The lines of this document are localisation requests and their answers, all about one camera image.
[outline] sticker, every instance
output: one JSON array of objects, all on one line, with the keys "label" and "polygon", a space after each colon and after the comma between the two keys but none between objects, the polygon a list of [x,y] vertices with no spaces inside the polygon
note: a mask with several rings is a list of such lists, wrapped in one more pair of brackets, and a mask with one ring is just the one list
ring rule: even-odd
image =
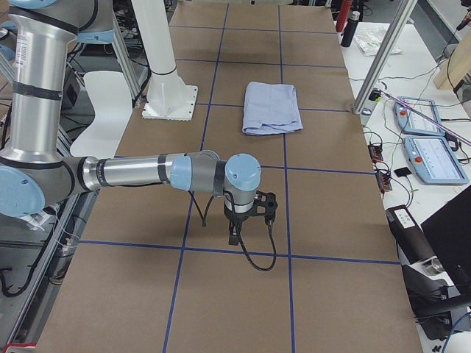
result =
[{"label": "sticker", "polygon": [[395,210],[394,213],[396,213],[397,219],[399,219],[399,222],[403,225],[404,229],[415,226],[414,221],[412,221],[411,216],[407,213],[406,210]]},{"label": "sticker", "polygon": [[15,65],[17,68],[26,68],[26,56],[28,53],[28,37],[26,35],[18,35],[16,40],[16,58]]}]

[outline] white column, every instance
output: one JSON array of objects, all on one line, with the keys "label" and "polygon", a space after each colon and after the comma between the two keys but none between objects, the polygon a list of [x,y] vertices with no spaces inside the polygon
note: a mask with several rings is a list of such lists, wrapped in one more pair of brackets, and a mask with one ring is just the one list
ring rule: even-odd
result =
[{"label": "white column", "polygon": [[178,76],[165,6],[162,0],[132,0],[152,78],[144,118],[191,120],[198,87]]}]

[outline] folded towel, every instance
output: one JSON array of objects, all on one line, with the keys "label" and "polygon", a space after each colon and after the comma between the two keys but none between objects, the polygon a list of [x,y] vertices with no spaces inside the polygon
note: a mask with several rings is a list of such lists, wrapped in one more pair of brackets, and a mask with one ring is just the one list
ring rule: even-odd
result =
[{"label": "folded towel", "polygon": [[242,131],[248,135],[284,134],[302,129],[293,85],[247,85]]}]

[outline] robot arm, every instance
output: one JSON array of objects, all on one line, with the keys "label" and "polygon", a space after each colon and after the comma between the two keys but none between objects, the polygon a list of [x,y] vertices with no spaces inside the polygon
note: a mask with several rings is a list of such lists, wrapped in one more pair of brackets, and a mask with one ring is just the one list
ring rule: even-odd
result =
[{"label": "robot arm", "polygon": [[103,187],[170,184],[225,196],[231,243],[242,222],[275,219],[275,195],[257,191],[261,167],[248,154],[227,162],[211,151],[97,160],[62,157],[57,131],[67,46],[113,40],[111,0],[10,0],[18,27],[10,140],[0,151],[0,213],[23,216],[69,196]]}]

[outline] table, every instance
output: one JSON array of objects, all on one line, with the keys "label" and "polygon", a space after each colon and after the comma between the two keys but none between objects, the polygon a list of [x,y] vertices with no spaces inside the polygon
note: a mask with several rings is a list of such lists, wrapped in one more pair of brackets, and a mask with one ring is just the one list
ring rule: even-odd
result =
[{"label": "table", "polygon": [[[193,120],[139,110],[118,155],[256,156],[280,205],[277,265],[227,245],[221,199],[203,229],[181,191],[102,190],[37,352],[420,352],[330,11],[184,1],[171,36],[199,86]],[[304,130],[242,134],[250,81],[294,84]],[[263,222],[242,235],[269,263]]]},{"label": "table", "polygon": [[[359,24],[358,29],[374,29],[385,26],[387,26],[387,24],[362,23]],[[415,77],[420,74],[427,73],[430,70],[431,72],[427,75],[417,77],[416,79],[382,79],[381,81],[387,84],[388,92],[390,94],[393,96],[418,97],[423,92],[423,98],[433,99],[437,104],[453,105],[458,103],[453,92],[438,90],[433,84],[433,78],[438,74],[438,70],[432,70],[436,67],[436,62],[428,52],[427,47],[413,25],[406,25],[397,42],[397,47],[402,49],[402,54],[395,54],[389,57],[388,62],[380,75],[381,78],[387,76]],[[353,93],[356,95],[362,84],[362,81],[358,81],[357,79],[362,79],[366,76],[369,66],[373,61],[373,57],[365,57],[360,48],[356,45],[355,41],[352,43],[351,47],[342,48],[342,54],[344,55],[345,64],[349,71],[349,77],[351,78],[350,83],[352,85]],[[375,108],[365,131],[377,132],[383,138],[384,142],[388,141],[396,143],[398,137],[393,132],[398,134],[400,132],[400,128],[396,124],[393,116],[393,105],[394,103],[392,101],[383,99],[383,101],[381,101]],[[438,107],[438,111],[443,119],[468,118],[468,115],[460,104],[455,105],[454,107]],[[444,122],[444,124],[466,138],[471,137],[471,124],[469,122]],[[370,134],[367,133],[365,136],[366,140],[369,141]],[[371,139],[373,142],[379,141],[374,136],[371,137]],[[471,152],[470,147],[463,146],[463,148],[468,154]],[[401,168],[408,165],[406,161],[406,153],[402,146],[395,148],[392,144],[385,145],[383,147],[383,158],[391,169]],[[471,175],[471,166],[465,165],[464,171],[468,176]],[[395,179],[404,183],[407,188],[409,187],[404,178],[395,177]],[[411,180],[413,189],[417,190],[414,192],[414,200],[412,205],[409,207],[409,211],[418,224],[421,224],[446,202],[456,196],[461,190],[469,186],[469,184],[455,187],[424,185],[414,175],[409,176],[409,179]],[[406,191],[396,182],[392,182],[392,187],[393,191],[386,193],[384,196],[383,205],[385,209],[399,204],[405,204],[407,202],[408,196]],[[450,278],[446,274],[435,276],[433,279],[440,278],[446,279],[451,283]],[[443,344],[443,342],[439,342],[437,340],[428,340],[419,326],[418,330],[421,334],[424,352],[428,352],[436,345],[439,346]],[[447,348],[447,353],[465,353],[469,351],[470,346],[471,333],[465,332],[460,335],[453,336],[453,339]]]}]

